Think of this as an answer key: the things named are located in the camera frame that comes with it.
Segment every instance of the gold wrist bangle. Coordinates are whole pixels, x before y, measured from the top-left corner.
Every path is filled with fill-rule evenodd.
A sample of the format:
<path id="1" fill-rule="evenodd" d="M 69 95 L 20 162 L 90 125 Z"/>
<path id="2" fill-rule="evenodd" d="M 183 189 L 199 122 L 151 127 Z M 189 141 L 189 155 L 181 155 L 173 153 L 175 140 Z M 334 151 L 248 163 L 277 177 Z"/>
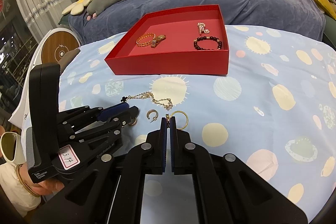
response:
<path id="1" fill-rule="evenodd" d="M 142 39 L 145 39 L 147 37 L 153 37 L 152 40 L 150 41 L 147 41 L 147 42 L 144 42 L 144 43 L 139 43 Z M 136 40 L 136 44 L 138 45 L 138 47 L 146 47 L 146 46 L 149 46 L 153 40 L 155 40 L 156 36 L 154 33 L 147 33 L 147 34 L 144 34 L 144 35 L 141 35 L 137 40 Z"/>
<path id="2" fill-rule="evenodd" d="M 19 179 L 19 182 L 21 183 L 21 185 L 34 197 L 39 198 L 41 195 L 38 195 L 37 193 L 35 193 L 32 189 L 29 188 L 29 186 L 22 180 L 21 175 L 20 175 L 20 168 L 23 164 L 18 164 L 16 166 L 16 175 L 17 178 Z"/>
<path id="3" fill-rule="evenodd" d="M 179 129 L 179 130 L 185 129 L 185 128 L 187 127 L 187 125 L 188 125 L 188 116 L 187 116 L 187 114 L 184 113 L 183 111 L 175 111 L 175 112 L 171 113 L 169 119 L 170 119 L 174 114 L 176 114 L 176 113 L 182 113 L 182 114 L 184 114 L 185 117 L 186 117 L 186 119 L 187 119 L 187 122 L 185 123 L 185 126 L 184 126 L 184 127 L 182 127 L 182 128 L 176 128 L 176 129 Z"/>

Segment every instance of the metal screw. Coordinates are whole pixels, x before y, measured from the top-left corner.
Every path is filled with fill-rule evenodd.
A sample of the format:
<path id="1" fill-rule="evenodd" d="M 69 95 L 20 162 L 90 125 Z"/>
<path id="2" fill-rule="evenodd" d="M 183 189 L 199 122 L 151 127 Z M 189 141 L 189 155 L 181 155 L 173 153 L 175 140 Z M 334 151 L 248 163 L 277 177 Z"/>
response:
<path id="1" fill-rule="evenodd" d="M 108 162 L 108 161 L 112 160 L 112 156 L 110 154 L 104 154 L 104 155 L 101 156 L 101 160 L 103 162 Z"/>
<path id="2" fill-rule="evenodd" d="M 186 143 L 184 147 L 188 150 L 193 150 L 196 148 L 196 145 L 194 145 L 193 143 Z"/>
<path id="3" fill-rule="evenodd" d="M 236 160 L 236 156 L 233 155 L 233 154 L 226 154 L 226 155 L 225 155 L 225 159 L 226 159 L 227 161 L 229 161 L 229 162 L 233 162 L 233 161 Z"/>
<path id="4" fill-rule="evenodd" d="M 152 145 L 150 143 L 143 143 L 141 145 L 141 148 L 144 149 L 144 150 L 148 150 L 148 149 L 152 148 Z"/>

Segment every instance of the white label sticker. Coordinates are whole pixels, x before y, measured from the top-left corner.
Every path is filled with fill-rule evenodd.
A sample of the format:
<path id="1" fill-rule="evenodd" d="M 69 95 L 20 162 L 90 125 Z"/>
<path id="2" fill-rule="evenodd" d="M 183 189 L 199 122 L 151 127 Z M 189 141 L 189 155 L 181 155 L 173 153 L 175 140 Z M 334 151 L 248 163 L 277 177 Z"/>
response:
<path id="1" fill-rule="evenodd" d="M 79 158 L 75 154 L 70 144 L 61 148 L 59 150 L 58 156 L 65 170 L 68 170 L 80 163 Z"/>

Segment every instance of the necklace chain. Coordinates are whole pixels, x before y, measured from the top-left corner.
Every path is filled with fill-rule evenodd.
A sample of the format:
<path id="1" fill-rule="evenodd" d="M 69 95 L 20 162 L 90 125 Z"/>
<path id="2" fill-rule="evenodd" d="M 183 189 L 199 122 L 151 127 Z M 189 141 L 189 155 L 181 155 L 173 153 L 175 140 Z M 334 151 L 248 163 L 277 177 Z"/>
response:
<path id="1" fill-rule="evenodd" d="M 140 94 L 135 95 L 135 96 L 127 96 L 126 101 L 130 100 L 130 99 L 149 99 L 149 98 L 152 99 L 152 102 L 154 104 L 162 105 L 166 110 L 171 110 L 173 108 L 173 104 L 171 102 L 171 99 L 167 98 L 167 99 L 155 100 L 153 93 L 148 92 L 148 91 L 140 93 Z M 168 104 L 160 103 L 161 101 L 168 101 Z"/>

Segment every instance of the red box lid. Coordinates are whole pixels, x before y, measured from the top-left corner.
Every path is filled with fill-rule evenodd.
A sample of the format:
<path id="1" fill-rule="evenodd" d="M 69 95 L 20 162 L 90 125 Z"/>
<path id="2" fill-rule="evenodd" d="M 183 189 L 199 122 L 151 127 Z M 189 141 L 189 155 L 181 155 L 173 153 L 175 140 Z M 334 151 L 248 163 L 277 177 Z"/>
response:
<path id="1" fill-rule="evenodd" d="M 205 23 L 209 34 L 199 34 L 197 23 Z M 146 34 L 165 35 L 156 47 L 139 47 L 136 40 Z M 215 36 L 222 48 L 212 40 L 194 40 Z M 149 41 L 151 37 L 141 40 Z M 144 15 L 116 44 L 105 61 L 115 75 L 207 74 L 225 75 L 228 71 L 229 47 L 219 5 L 200 5 L 157 11 Z"/>

